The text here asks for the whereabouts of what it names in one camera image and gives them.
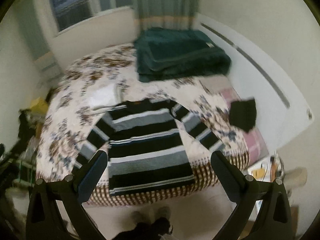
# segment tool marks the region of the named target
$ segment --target person's foot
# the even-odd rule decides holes
[[[156,220],[159,218],[166,218],[167,220],[169,220],[170,216],[171,216],[170,208],[169,207],[162,207],[162,208],[158,209],[158,211],[155,215],[155,218],[156,218]]]
[[[139,211],[135,211],[131,214],[131,219],[137,225],[138,223],[145,223],[150,225],[150,219],[145,215],[141,214]]]

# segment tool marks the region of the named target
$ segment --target bed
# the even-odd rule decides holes
[[[87,99],[93,91],[116,82],[123,100],[170,98],[201,116],[224,144],[223,152],[240,170],[288,143],[313,122],[303,95],[282,68],[266,53],[234,30],[198,15],[194,28],[207,34],[232,59],[229,84],[215,91],[210,78],[189,77],[140,83],[135,72],[136,51],[131,43],[110,46],[76,60],[67,70],[53,98],[43,126],[37,156],[37,178],[57,181],[70,174],[79,149],[101,117],[93,115]],[[228,123],[230,103],[255,98],[256,128],[249,134]],[[183,197],[214,187],[208,152],[177,123],[195,184],[166,191],[110,197],[108,171],[103,173],[89,205],[131,206]]]
[[[197,113],[223,141],[223,151],[228,159],[241,170],[259,158],[262,145],[259,132],[253,130],[245,134],[228,123],[230,102],[238,99],[232,87],[212,94],[196,77],[141,83],[135,72],[135,52],[131,43],[111,46],[75,61],[68,68],[51,101],[43,126],[37,156],[38,178],[57,181],[71,173],[82,142],[102,115],[91,111],[88,96],[113,82],[121,87],[124,100],[169,98]],[[177,125],[187,149],[195,184],[166,191],[110,197],[108,172],[105,171],[88,204],[118,206],[153,203],[213,187],[218,180],[209,163],[210,152],[191,138],[179,122]],[[102,148],[107,151],[108,145]]]

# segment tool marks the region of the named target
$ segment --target floral pattern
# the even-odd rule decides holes
[[[82,143],[103,115],[92,113],[87,98],[93,91],[113,82],[122,88],[123,100],[170,98],[177,101],[198,114],[223,141],[221,150],[232,155],[247,152],[243,133],[228,123],[228,105],[221,94],[207,93],[199,78],[193,77],[141,83],[135,72],[135,53],[131,43],[112,46],[83,57],[68,68],[44,122],[37,156],[38,177],[56,181],[71,173]],[[181,123],[177,122],[177,126],[192,167],[199,163],[208,165],[211,153],[191,138]],[[107,175],[99,184],[108,187]]]

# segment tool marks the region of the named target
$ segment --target sweater sleeve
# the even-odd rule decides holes
[[[106,112],[94,125],[84,141],[76,158],[72,173],[79,170],[82,165],[87,164],[113,133],[115,133],[114,124],[110,114]]]
[[[200,118],[174,101],[170,102],[171,114],[184,124],[189,135],[197,139],[209,151],[214,152],[222,144],[221,140],[200,120]]]

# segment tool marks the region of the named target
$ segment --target mattress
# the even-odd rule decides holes
[[[222,140],[225,156],[240,170],[259,159],[263,144],[259,131],[254,129],[246,134],[228,123],[230,102],[238,99],[232,87],[224,84],[222,90],[211,92],[204,85],[206,79],[198,77],[141,83],[137,79],[135,67],[136,50],[129,43],[87,55],[76,60],[66,70],[43,125],[37,155],[37,178],[43,178],[47,182],[58,181],[71,173],[84,140],[103,115],[91,111],[88,98],[93,91],[114,82],[121,87],[123,100],[169,98],[198,114]],[[88,204],[130,206],[153,203],[187,196],[216,185],[218,179],[210,165],[211,153],[190,137],[178,121],[177,126],[193,170],[195,184],[111,197],[107,168]],[[102,149],[108,151],[108,144],[102,146]]]

